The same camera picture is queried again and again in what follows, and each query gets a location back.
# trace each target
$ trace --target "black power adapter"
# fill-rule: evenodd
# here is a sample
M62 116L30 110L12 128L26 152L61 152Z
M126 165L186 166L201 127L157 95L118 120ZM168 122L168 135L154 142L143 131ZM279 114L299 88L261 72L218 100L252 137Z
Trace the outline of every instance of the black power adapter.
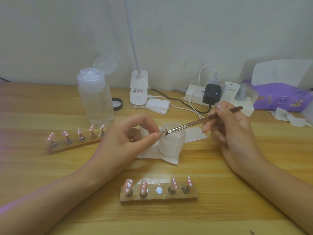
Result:
M208 104L209 106L213 106L216 102L219 102L221 99L221 86L214 84L207 84L204 90L204 95L202 102Z

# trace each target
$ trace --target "white dot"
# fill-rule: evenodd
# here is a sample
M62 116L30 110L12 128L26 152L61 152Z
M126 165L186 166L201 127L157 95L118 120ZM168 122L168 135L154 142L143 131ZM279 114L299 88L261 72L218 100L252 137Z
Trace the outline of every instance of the white dot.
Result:
M163 189L162 189L161 187L158 187L156 191L157 191L157 193L160 195L160 194L162 194Z

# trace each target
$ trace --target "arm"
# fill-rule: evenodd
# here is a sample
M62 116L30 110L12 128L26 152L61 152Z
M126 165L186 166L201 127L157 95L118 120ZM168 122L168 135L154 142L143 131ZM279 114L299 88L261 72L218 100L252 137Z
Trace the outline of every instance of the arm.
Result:
M228 102L217 104L211 114L217 113L220 119L205 123L203 132L211 131L234 173L313 235L313 187L264 158L247 117L232 114L228 109L233 107Z
M148 130L147 137L141 139L139 130L133 128L138 125ZM82 168L1 207L1 232L7 235L45 234L161 136L159 127L146 113L114 123Z

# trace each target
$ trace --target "brown brush handle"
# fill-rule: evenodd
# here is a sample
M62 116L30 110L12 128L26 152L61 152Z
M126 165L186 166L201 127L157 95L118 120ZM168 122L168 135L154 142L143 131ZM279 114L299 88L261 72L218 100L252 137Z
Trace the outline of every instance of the brown brush handle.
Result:
M237 106L237 107L231 108L231 109L229 109L229 110L230 110L231 112L235 113L235 112L240 111L240 110L242 110L242 109L243 109L242 106ZM197 125L197 124L200 124L200 123L203 123L203 122L212 120L212 119L216 119L216 118L218 118L218 115L217 115L217 114L209 115L209 116L207 116L207 117L205 117L205 118L202 118L202 119L200 119L200 120L196 120L196 121L193 121L193 122L189 123L189 124L188 124L188 127L194 126L194 125Z

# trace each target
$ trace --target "forearm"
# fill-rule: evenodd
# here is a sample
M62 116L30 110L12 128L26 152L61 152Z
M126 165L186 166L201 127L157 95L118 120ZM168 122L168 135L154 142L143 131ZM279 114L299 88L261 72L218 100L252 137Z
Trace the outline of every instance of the forearm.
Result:
M101 184L92 171L82 167L17 201L0 208L3 234L45 234L74 206L94 193Z
M313 187L262 160L244 179L307 233L313 234Z

